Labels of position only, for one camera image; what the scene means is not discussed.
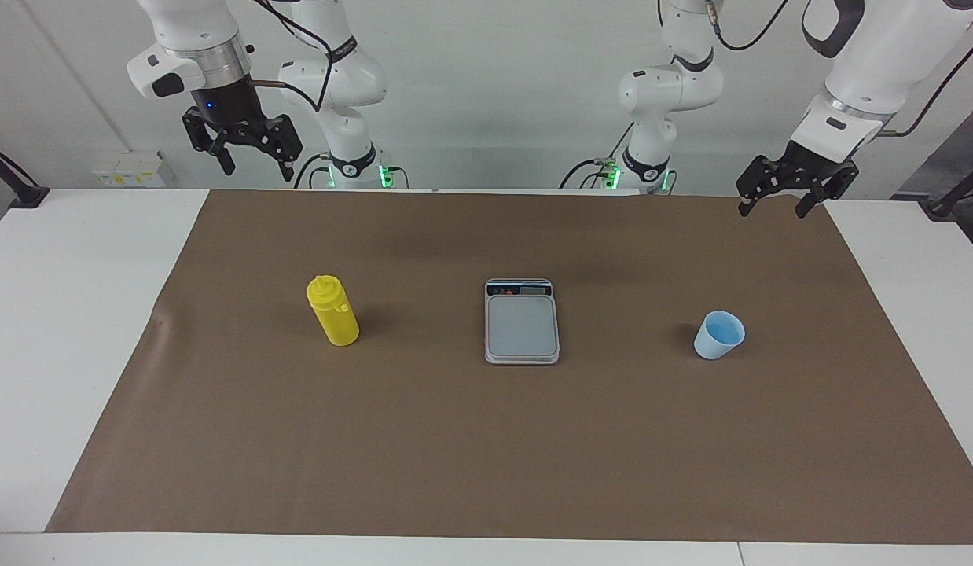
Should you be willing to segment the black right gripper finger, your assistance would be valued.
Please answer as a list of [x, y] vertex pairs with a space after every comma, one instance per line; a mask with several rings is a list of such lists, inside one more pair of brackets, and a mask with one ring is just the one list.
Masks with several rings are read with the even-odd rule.
[[286, 181], [295, 177], [295, 162], [303, 151], [303, 143], [289, 115], [254, 119], [251, 122], [254, 147], [274, 159]]
[[185, 127], [189, 143], [195, 151], [213, 156], [224, 175], [230, 176], [235, 172], [235, 162], [226, 147], [229, 134], [224, 125], [211, 122], [198, 107], [191, 106], [182, 115], [182, 126]]

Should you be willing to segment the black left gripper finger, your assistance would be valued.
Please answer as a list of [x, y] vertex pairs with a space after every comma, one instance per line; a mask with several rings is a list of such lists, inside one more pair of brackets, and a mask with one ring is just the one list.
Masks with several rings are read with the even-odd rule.
[[738, 205], [739, 214], [749, 216], [760, 200], [788, 189], [792, 173], [793, 165], [787, 161], [771, 160], [764, 155], [754, 157], [736, 180], [736, 189], [742, 198]]
[[809, 179], [809, 189], [795, 205], [795, 214], [800, 219], [804, 219], [818, 204], [826, 200], [839, 200], [843, 194], [852, 186], [854, 180], [859, 175], [856, 166], [846, 166], [839, 169], [827, 179], [813, 176]]

